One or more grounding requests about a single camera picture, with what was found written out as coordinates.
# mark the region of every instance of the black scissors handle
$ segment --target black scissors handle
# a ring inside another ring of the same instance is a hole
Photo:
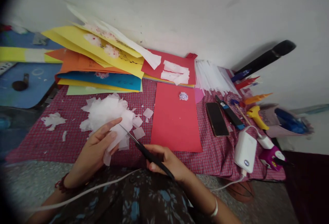
[[[154,162],[161,168],[170,178],[175,180],[174,175],[170,172],[170,170],[151,152],[149,152],[144,145],[135,143],[136,147],[141,151],[141,153],[145,156],[146,159],[149,160],[149,162]]]

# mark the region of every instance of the basketball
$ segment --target basketball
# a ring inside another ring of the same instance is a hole
[[[232,184],[226,187],[226,190],[236,201],[242,203],[250,202],[255,197],[253,186],[249,181],[243,181],[243,182]]]

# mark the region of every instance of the checkered cloth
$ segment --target checkered cloth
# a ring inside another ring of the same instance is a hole
[[[143,92],[119,95],[128,102],[130,109],[137,108],[135,111],[136,114],[143,114],[146,108],[150,108],[151,110],[156,109],[156,107],[154,107],[156,86],[157,82],[143,79]],[[89,135],[89,132],[81,132],[79,128],[80,123],[87,119],[88,115],[87,112],[81,110],[81,107],[87,104],[86,99],[94,96],[103,99],[108,94],[66,96],[67,90],[68,87],[64,86],[42,115],[42,117],[45,117],[49,114],[58,112],[63,118],[67,119],[66,123],[56,126],[54,131],[47,131],[41,118],[39,118],[21,145],[7,156],[7,161],[9,163],[16,163],[25,160],[65,163],[75,162]],[[232,95],[233,94],[226,95],[225,100],[232,98]],[[194,173],[237,180],[241,176],[241,169],[234,164],[234,146],[237,143],[237,131],[229,124],[225,117],[226,124],[231,126],[232,129],[230,129],[232,131],[230,136],[213,136],[205,109],[205,103],[214,101],[215,93],[212,95],[207,93],[203,100],[196,105],[203,152],[174,153]],[[141,116],[141,118],[144,121],[141,126],[146,135],[141,138],[140,141],[143,144],[149,144],[153,117],[150,119],[149,123],[145,122],[144,116]],[[66,142],[62,141],[64,131],[67,131]],[[256,132],[253,128],[250,128],[248,133],[256,138]],[[248,174],[248,178],[263,179],[266,176],[266,179],[284,180],[285,173],[283,169],[279,172],[268,170],[266,173],[266,167],[258,158],[258,155],[262,150],[262,147],[258,144],[254,171],[252,174]],[[116,152],[112,157],[111,165],[145,167],[146,163],[141,152],[134,146],[133,141],[130,140],[130,149]]]

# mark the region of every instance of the dark patterned clothing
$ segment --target dark patterned clothing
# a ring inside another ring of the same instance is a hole
[[[132,171],[103,168],[83,191]],[[188,203],[182,189],[169,177],[139,170],[66,205],[50,223],[209,223]]]

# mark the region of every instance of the yellow glue gun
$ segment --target yellow glue gun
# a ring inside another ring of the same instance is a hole
[[[265,125],[265,123],[260,118],[258,112],[260,110],[259,106],[253,106],[251,109],[248,110],[247,116],[253,118],[254,122],[259,126],[262,130],[268,130],[269,127]]]

